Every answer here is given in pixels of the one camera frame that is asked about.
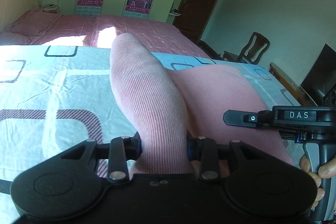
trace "pink bedspread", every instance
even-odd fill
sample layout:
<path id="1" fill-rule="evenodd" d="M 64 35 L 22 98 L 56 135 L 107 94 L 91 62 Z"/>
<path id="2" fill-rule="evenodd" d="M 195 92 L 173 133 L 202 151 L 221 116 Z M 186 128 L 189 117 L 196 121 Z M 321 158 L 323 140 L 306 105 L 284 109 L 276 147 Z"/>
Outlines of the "pink bedspread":
<path id="1" fill-rule="evenodd" d="M 209 58 L 173 25 L 164 22 L 100 15 L 96 18 L 92 36 L 94 47 L 111 48 L 115 37 L 122 33 L 136 36 L 151 52 Z"/>
<path id="2" fill-rule="evenodd" d="M 30 45 L 111 48 L 116 36 L 131 33 L 151 52 L 209 58 L 173 25 L 146 19 L 100 15 L 62 16 L 46 35 L 30 36 Z"/>

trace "wooden table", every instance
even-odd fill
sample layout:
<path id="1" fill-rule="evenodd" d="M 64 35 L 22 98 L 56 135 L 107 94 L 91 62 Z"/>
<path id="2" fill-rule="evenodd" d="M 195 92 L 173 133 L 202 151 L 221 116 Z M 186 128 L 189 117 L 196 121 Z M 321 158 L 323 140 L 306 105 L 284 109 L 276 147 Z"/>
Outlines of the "wooden table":
<path id="1" fill-rule="evenodd" d="M 269 72 L 289 91 L 302 106 L 316 106 L 301 86 L 297 86 L 275 63 L 270 63 Z"/>

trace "device handle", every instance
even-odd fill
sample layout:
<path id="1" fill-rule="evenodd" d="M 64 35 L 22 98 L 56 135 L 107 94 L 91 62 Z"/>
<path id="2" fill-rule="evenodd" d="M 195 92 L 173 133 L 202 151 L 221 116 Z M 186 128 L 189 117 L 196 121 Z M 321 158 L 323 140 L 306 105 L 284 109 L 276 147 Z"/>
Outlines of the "device handle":
<path id="1" fill-rule="evenodd" d="M 319 168 L 336 156 L 336 144 L 304 143 L 303 149 L 310 161 L 310 171 L 318 173 Z M 330 179 L 322 179 L 321 188 L 325 195 L 314 211 L 310 212 L 309 218 L 313 221 L 331 220 L 334 216 L 336 201 L 336 176 Z"/>

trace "stack of books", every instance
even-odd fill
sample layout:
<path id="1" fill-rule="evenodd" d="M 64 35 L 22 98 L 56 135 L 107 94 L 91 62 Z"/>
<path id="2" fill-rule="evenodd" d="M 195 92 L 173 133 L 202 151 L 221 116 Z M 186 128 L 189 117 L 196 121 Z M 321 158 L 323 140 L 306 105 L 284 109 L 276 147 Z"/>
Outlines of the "stack of books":
<path id="1" fill-rule="evenodd" d="M 59 13 L 59 6 L 55 5 L 55 4 L 48 4 L 48 5 L 43 5 L 42 7 L 40 7 L 39 10 L 41 12 L 58 14 Z"/>

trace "shelf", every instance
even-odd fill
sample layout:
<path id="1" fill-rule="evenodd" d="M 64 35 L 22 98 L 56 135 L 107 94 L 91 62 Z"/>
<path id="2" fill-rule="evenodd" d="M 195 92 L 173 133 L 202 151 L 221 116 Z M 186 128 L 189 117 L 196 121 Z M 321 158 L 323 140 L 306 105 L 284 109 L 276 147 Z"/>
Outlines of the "shelf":
<path id="1" fill-rule="evenodd" d="M 179 16 L 181 16 L 181 14 L 178 14 L 178 13 L 169 13 L 169 15 L 174 16 L 174 17 L 179 17 Z"/>

